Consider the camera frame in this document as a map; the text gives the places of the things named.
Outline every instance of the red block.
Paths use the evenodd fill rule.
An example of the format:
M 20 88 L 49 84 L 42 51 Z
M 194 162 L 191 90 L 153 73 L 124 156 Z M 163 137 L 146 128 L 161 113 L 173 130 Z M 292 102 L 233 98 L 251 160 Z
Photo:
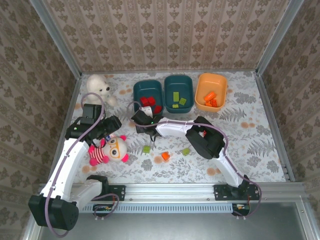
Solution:
M 149 102 L 149 106 L 154 106 L 154 105 L 156 105 L 156 100 L 154 99 L 153 96 L 148 97 L 148 102 Z
M 162 111 L 162 106 L 155 106 L 153 114 L 158 114 Z
M 142 104 L 143 107 L 150 106 L 150 105 L 149 105 L 149 102 L 148 102 L 148 99 L 147 99 L 145 96 L 140 97 L 140 102 L 141 102 L 141 104 Z

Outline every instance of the floral wallpaper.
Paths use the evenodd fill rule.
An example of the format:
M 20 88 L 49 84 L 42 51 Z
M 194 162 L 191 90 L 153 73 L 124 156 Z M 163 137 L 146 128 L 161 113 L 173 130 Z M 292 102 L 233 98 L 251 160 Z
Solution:
M 75 78 L 28 0 L 0 1 L 0 240 L 19 239 L 46 182 Z
M 83 72 L 254 69 L 289 0 L 44 0 Z
M 320 226 L 320 1 L 304 1 L 262 77 Z

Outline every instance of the bear ear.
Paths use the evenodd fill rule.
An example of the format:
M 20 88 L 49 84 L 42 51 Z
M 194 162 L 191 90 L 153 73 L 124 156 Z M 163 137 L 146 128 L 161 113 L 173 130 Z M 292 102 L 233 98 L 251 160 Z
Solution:
M 127 137 L 125 135 L 121 135 L 120 138 L 125 141 L 127 139 Z

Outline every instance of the cable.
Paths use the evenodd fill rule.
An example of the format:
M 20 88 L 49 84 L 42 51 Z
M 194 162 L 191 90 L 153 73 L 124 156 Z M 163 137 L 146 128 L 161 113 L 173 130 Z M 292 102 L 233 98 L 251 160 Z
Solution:
M 174 120 L 169 120 L 169 121 L 165 121 L 165 122 L 157 122 L 157 123 L 154 123 L 154 124 L 149 124 L 149 125 L 140 125 L 140 124 L 137 124 L 135 121 L 133 121 L 131 119 L 131 116 L 129 114 L 129 107 L 132 105 L 132 104 L 138 104 L 139 107 L 141 108 L 141 104 L 140 102 L 138 101 L 132 101 L 128 104 L 128 106 L 126 107 L 126 116 L 127 118 L 129 119 L 130 122 L 134 123 L 136 126 L 138 127 L 142 127 L 142 128 L 149 128 L 149 127 L 154 127 L 154 126 L 158 126 L 158 125 L 162 125 L 162 124 L 178 124 L 178 125 L 192 125 L 192 126 L 200 126 L 200 127 L 206 127 L 206 128 L 211 128 L 211 129 L 214 129 L 216 131 L 218 131 L 219 133 L 221 133 L 223 135 L 223 137 L 225 138 L 225 146 L 223 148 L 223 155 L 225 157 L 225 159 L 228 161 L 228 163 L 230 164 L 230 166 L 232 167 L 232 169 L 236 172 L 236 174 L 243 180 L 249 182 L 250 184 L 253 184 L 255 185 L 257 188 L 258 188 L 258 191 L 260 193 L 260 196 L 259 196 L 259 200 L 258 200 L 258 204 L 257 206 L 255 207 L 255 209 L 253 210 L 253 212 L 251 212 L 250 214 L 248 214 L 247 216 L 242 216 L 240 213 L 236 212 L 237 214 L 239 214 L 240 216 L 242 216 L 243 218 L 246 217 L 250 217 L 252 216 L 252 214 L 254 214 L 257 209 L 259 208 L 260 204 L 261 204 L 261 199 L 262 199 L 262 190 L 261 190 L 261 187 L 254 181 L 251 181 L 245 177 L 243 177 L 240 173 L 238 173 L 238 170 L 237 168 L 233 165 L 233 163 L 231 162 L 231 160 L 229 159 L 229 157 L 227 156 L 227 148 L 228 148 L 228 145 L 229 145 L 229 139 L 228 139 L 228 136 L 218 127 L 216 126 L 213 126 L 213 125 L 210 125 L 210 124 L 206 124 L 206 123 L 197 123 L 197 122 L 180 122 L 180 121 L 174 121 Z
M 98 200 L 98 199 L 103 199 L 103 198 L 105 198 L 105 197 L 110 197 L 110 196 L 116 197 L 116 204 L 115 204 L 114 208 L 108 213 L 108 215 L 105 216 L 105 218 L 109 218 L 110 215 L 117 209 L 118 204 L 119 204 L 119 202 L 120 202 L 119 196 L 118 196 L 117 194 L 114 194 L 114 193 L 108 193 L 108 194 L 105 194 L 105 195 L 102 195 L 102 196 L 97 196 L 97 197 L 95 197 L 95 198 L 92 199 L 92 200 Z M 93 215 L 94 215 L 96 218 L 98 217 L 98 216 L 97 216 L 97 210 L 98 210 L 99 208 L 101 208 L 101 207 L 97 207 L 97 208 L 94 210 L 94 212 L 93 212 Z
M 82 108 L 84 107 L 84 105 L 83 105 L 83 100 L 84 100 L 84 98 L 85 98 L 86 96 L 88 96 L 88 95 L 95 95 L 95 96 L 98 97 L 98 99 L 101 101 L 101 106 L 102 106 L 102 108 L 101 108 L 100 116 L 99 116 L 99 118 L 94 122 L 94 124 L 93 124 L 91 127 L 88 128 L 88 130 L 86 130 L 79 138 L 76 139 L 76 141 L 71 145 L 71 147 L 68 149 L 68 151 L 66 151 L 66 154 L 65 154 L 65 156 L 64 156 L 64 158 L 63 158 L 63 160 L 62 160 L 62 162 L 61 162 L 58 170 L 56 171 L 56 174 L 55 174 L 55 177 L 54 177 L 54 179 L 53 179 L 53 181 L 52 181 L 52 185 L 51 185 L 51 187 L 50 187 L 48 196 L 47 196 L 46 199 L 45 199 L 45 204 L 44 204 L 44 216 L 45 216 L 45 221 L 46 221 L 46 224 L 47 224 L 48 228 L 49 228 L 50 231 L 52 232 L 52 234 L 55 235 L 57 238 L 63 238 L 63 237 L 65 237 L 65 236 L 68 234 L 69 231 L 66 231 L 64 234 L 61 234 L 61 235 L 60 235 L 60 234 L 58 234 L 58 233 L 54 230 L 54 228 L 52 227 L 52 225 L 51 225 L 51 223 L 50 223 L 50 218 L 49 218 L 49 201 L 50 201 L 51 195 L 52 195 L 52 193 L 53 193 L 53 191 L 54 191 L 54 189 L 55 189 L 55 185 L 56 185 L 56 182 L 57 182 L 57 180 L 58 180 L 59 174 L 60 174 L 60 172 L 61 172 L 61 170 L 62 170 L 62 168 L 63 168 L 63 166 L 64 166 L 64 164 L 65 164 L 65 162 L 66 162 L 66 160 L 67 160 L 68 155 L 70 154 L 70 152 L 72 151 L 72 149 L 75 147 L 75 145 L 76 145 L 83 137 L 85 137 L 85 136 L 100 122 L 100 120 L 101 120 L 101 118 L 102 118 L 102 116 L 103 116 L 103 114 L 104 114 L 104 111 L 105 111 L 105 106 L 104 106 L 104 101 L 103 101 L 103 99 L 102 99 L 98 94 L 96 94 L 96 93 L 94 93 L 94 92 L 89 92 L 89 93 L 85 94 L 85 95 L 81 98 L 81 107 L 82 107 Z

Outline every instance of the teal plastic container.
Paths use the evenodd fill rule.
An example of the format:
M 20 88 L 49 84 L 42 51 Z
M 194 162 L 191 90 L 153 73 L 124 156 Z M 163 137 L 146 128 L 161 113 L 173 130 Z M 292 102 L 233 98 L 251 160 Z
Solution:
M 141 103 L 140 98 L 142 97 L 154 97 L 155 105 L 151 107 L 152 112 L 154 112 L 157 105 L 162 107 L 162 111 L 154 115 L 162 115 L 164 111 L 164 101 L 162 93 L 162 85 L 157 80 L 143 80 L 138 81 L 133 86 L 133 100 Z M 133 107 L 134 112 L 138 111 L 139 106 L 137 104 Z
M 186 99 L 185 105 L 174 101 L 174 92 L 179 92 L 179 99 Z M 192 79 L 186 75 L 171 75 L 164 80 L 164 105 L 166 110 L 172 114 L 185 114 L 190 112 L 194 105 L 194 87 Z

